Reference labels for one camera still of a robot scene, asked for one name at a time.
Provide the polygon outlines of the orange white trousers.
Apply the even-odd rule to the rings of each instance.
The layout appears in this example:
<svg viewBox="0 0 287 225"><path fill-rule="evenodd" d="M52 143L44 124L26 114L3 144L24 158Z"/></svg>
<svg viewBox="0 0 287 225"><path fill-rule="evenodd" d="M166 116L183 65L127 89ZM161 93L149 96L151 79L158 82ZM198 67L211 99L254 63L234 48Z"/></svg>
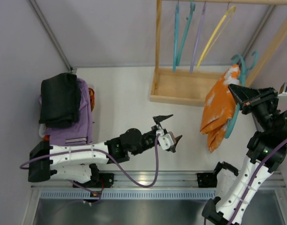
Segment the orange white trousers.
<svg viewBox="0 0 287 225"><path fill-rule="evenodd" d="M236 103L228 86L238 85L239 75L239 66L232 65L206 95L200 133L207 135L207 147L210 152L214 152L221 145L228 129L227 122L235 114Z"/></svg>

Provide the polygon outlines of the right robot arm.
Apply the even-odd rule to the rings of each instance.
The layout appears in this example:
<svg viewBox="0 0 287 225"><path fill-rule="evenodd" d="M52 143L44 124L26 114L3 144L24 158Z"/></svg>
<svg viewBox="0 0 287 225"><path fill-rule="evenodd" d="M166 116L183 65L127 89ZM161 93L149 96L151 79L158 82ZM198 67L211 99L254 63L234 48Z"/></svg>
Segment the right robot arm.
<svg viewBox="0 0 287 225"><path fill-rule="evenodd" d="M287 154L287 110L278 110L281 96L287 96L287 83L274 88L252 89L229 85L242 114L252 113L263 131L257 131L247 144L248 152L240 170L226 162L218 163L210 175L217 182L215 197L202 210L205 221L215 225L239 225L247 206L263 182L284 161Z"/></svg>

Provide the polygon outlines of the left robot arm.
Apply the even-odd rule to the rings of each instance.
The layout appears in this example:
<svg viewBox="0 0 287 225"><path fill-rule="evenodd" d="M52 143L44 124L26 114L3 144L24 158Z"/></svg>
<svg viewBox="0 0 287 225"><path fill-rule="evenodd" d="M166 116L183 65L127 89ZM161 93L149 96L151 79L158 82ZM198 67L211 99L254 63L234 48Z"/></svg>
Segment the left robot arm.
<svg viewBox="0 0 287 225"><path fill-rule="evenodd" d="M149 149L161 147L175 152L180 137L162 127L161 122L170 115L154 116L155 125L147 133L131 128L111 140L77 146L51 145L41 141L29 154L29 161L20 166L28 170L28 182L71 180L76 186L94 186L99 180L98 164L116 164L129 161Z"/></svg>

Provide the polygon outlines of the teal hanger holding trousers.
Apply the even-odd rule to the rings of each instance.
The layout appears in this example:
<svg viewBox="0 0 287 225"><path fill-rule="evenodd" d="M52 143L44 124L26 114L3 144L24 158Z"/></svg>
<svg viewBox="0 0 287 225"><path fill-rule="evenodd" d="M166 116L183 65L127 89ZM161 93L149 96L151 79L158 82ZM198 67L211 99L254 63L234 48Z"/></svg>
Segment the teal hanger holding trousers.
<svg viewBox="0 0 287 225"><path fill-rule="evenodd" d="M245 86L247 69L246 69L246 65L245 65L245 61L243 59L243 56L240 54L236 54L231 58L231 60L233 63L235 63L235 62L241 63L241 69L240 69L241 72L240 72L240 76L239 76L239 81L240 81L240 84ZM234 129L238 114L239 114L239 106L236 105L234 116L232 118L228 119L228 121L227 121L227 130L226 130L226 133L224 136L225 139L228 139L230 137L230 135Z"/></svg>

